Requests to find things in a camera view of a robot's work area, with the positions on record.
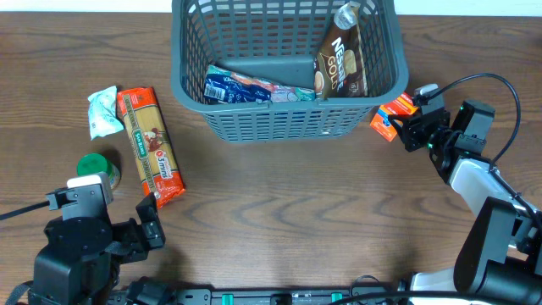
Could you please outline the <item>orange spaghetti packet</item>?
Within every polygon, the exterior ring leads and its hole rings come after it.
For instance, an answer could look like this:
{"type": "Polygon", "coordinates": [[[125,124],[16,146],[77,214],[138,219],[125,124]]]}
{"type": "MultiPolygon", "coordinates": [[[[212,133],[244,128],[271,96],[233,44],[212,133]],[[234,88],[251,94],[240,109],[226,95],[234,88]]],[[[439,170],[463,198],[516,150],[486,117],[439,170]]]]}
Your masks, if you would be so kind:
{"type": "Polygon", "coordinates": [[[117,94],[117,104],[145,194],[162,208],[185,192],[155,92],[138,87],[117,94]]]}

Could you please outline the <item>brown Nescafe Gold pouch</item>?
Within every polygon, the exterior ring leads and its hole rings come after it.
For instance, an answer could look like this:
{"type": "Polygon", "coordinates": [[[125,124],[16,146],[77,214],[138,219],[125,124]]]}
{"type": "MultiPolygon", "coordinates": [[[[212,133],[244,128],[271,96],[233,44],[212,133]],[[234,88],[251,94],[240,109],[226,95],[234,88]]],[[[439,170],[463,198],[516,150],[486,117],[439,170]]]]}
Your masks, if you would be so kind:
{"type": "Polygon", "coordinates": [[[314,91],[319,99],[368,94],[359,8],[359,3],[348,2],[337,9],[316,54],[314,91]]]}

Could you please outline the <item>blue Kleenex tissue pack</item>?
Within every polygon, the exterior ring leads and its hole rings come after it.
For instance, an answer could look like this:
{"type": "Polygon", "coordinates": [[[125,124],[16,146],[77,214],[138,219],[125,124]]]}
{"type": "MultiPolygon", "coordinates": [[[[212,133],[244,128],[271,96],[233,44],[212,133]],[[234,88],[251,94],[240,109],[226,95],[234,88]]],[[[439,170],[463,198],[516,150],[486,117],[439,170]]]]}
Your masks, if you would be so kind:
{"type": "Polygon", "coordinates": [[[203,96],[214,104],[312,102],[312,89],[284,86],[215,65],[207,67],[203,96]]]}

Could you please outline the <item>grey plastic basket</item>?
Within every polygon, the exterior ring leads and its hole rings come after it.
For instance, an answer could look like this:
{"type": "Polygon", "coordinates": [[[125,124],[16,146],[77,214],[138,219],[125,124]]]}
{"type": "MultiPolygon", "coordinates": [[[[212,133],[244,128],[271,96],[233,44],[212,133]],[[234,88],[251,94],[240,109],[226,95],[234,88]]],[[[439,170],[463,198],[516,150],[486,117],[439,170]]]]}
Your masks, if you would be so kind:
{"type": "Polygon", "coordinates": [[[174,0],[171,89],[230,142],[333,138],[351,132],[372,108],[399,97],[409,74],[391,1],[363,1],[358,21],[364,97],[313,102],[213,103],[205,89],[215,65],[281,85],[313,88],[313,61],[338,1],[174,0]]]}

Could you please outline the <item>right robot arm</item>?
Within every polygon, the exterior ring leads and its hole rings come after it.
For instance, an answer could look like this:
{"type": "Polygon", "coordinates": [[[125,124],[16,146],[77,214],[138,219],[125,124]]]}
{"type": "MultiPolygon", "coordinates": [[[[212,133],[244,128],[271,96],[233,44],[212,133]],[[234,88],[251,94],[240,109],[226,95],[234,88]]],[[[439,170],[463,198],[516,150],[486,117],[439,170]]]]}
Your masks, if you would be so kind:
{"type": "Polygon", "coordinates": [[[482,151],[494,109],[466,100],[455,119],[444,108],[391,115],[407,151],[429,149],[442,180],[476,219],[454,267],[412,277],[410,291],[449,291],[519,304],[541,302],[541,214],[502,179],[482,151]]]}

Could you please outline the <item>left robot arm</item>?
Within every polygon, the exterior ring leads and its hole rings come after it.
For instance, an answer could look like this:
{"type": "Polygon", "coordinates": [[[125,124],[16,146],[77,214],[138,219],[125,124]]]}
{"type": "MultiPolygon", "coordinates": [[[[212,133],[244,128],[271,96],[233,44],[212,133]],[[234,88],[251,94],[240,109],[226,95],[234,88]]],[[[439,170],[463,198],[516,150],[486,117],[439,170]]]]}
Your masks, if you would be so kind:
{"type": "Polygon", "coordinates": [[[119,266],[147,259],[166,237],[155,196],[135,209],[139,220],[114,224],[100,184],[59,189],[46,195],[62,216],[47,223],[47,244],[34,262],[30,304],[98,304],[118,283],[119,266]]]}

